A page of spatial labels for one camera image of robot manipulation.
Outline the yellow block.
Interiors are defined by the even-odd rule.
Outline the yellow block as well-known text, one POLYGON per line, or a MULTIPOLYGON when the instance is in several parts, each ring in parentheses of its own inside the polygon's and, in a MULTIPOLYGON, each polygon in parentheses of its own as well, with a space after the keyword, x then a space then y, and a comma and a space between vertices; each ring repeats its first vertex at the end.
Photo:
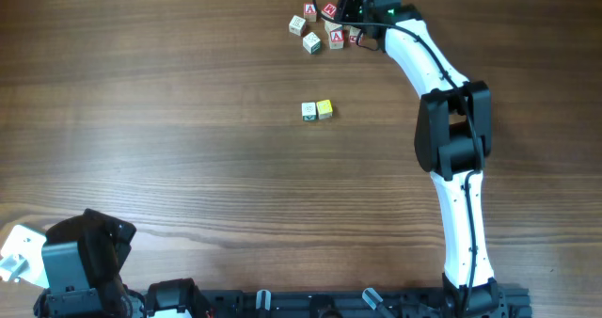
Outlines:
POLYGON ((327 119, 333 116, 333 106, 330 100, 322 100, 316 103, 318 119, 327 119))

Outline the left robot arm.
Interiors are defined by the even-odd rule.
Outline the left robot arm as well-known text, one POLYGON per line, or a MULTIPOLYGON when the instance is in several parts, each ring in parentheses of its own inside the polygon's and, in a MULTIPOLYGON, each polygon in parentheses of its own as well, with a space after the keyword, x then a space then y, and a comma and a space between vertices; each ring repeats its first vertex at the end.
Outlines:
POLYGON ((131 290, 120 270, 131 252, 133 224, 86 209, 45 233, 41 249, 48 287, 33 307, 36 317, 212 317, 214 309, 190 278, 131 290))

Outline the green V block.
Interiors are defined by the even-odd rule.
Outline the green V block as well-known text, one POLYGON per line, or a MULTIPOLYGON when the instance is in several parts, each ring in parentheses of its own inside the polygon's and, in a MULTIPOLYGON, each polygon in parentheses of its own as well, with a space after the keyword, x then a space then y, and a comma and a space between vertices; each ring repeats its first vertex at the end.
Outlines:
POLYGON ((316 103, 314 103, 314 102, 302 103, 301 111, 302 111, 302 120, 303 121, 317 120, 316 103))

